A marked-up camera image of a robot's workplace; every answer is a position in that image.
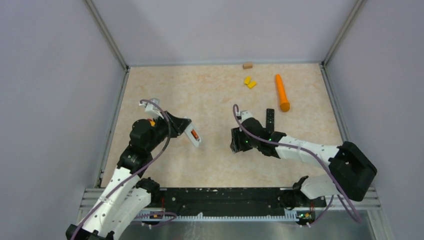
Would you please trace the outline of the black remote control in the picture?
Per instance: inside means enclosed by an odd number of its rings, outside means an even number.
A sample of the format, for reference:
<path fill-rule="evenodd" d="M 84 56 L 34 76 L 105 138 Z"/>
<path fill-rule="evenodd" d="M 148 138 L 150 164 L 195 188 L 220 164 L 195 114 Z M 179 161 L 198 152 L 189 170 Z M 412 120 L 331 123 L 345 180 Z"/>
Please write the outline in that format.
<path fill-rule="evenodd" d="M 265 129 L 268 133 L 275 131 L 275 110 L 273 108 L 266 109 Z"/>

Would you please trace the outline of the white remote control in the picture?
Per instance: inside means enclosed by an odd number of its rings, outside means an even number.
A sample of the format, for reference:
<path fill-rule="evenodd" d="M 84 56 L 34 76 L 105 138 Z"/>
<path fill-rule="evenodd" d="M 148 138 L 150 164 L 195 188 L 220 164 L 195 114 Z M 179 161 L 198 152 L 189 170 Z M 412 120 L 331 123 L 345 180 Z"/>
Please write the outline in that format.
<path fill-rule="evenodd" d="M 198 148 L 200 146 L 200 143 L 202 142 L 202 138 L 200 137 L 199 133 L 196 130 L 195 125 L 193 124 L 193 121 L 189 118 L 185 118 L 185 120 L 188 121 L 188 125 L 184 130 L 184 133 L 189 138 L 191 143 Z"/>

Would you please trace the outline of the orange battery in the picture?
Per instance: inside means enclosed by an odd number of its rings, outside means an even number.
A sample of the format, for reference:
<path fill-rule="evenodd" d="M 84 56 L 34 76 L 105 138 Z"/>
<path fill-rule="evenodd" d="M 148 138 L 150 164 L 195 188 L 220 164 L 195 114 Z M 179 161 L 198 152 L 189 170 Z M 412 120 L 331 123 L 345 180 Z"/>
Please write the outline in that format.
<path fill-rule="evenodd" d="M 194 137 L 195 140 L 199 139 L 199 136 L 194 129 L 191 131 L 191 134 L 192 134 L 192 136 Z"/>

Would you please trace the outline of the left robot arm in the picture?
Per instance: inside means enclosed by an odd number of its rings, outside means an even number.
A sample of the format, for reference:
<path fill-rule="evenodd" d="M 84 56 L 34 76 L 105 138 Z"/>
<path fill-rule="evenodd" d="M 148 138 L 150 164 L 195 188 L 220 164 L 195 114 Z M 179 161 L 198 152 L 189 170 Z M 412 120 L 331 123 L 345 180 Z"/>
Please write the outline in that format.
<path fill-rule="evenodd" d="M 148 164 L 154 159 L 152 151 L 162 142 L 169 143 L 184 131 L 193 128 L 192 120 L 165 116 L 139 119 L 132 125 L 130 141 L 121 154 L 107 187 L 79 224 L 66 230 L 68 240 L 118 240 L 133 219 L 145 207 L 160 202 L 160 185 L 143 178 Z"/>

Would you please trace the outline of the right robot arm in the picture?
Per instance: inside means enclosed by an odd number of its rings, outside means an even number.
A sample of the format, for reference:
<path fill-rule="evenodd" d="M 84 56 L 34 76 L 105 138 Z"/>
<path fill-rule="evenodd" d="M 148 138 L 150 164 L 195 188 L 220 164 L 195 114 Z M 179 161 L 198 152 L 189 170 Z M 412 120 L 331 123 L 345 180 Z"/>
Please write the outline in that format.
<path fill-rule="evenodd" d="M 307 206 L 313 199 L 329 195 L 361 202 L 378 172 L 360 148 L 350 141 L 341 145 L 307 142 L 283 132 L 269 132 L 253 117 L 231 129 L 230 149 L 234 153 L 256 149 L 267 157 L 323 168 L 325 174 L 303 177 L 294 184 L 298 189 L 293 192 L 293 200 L 299 206 Z"/>

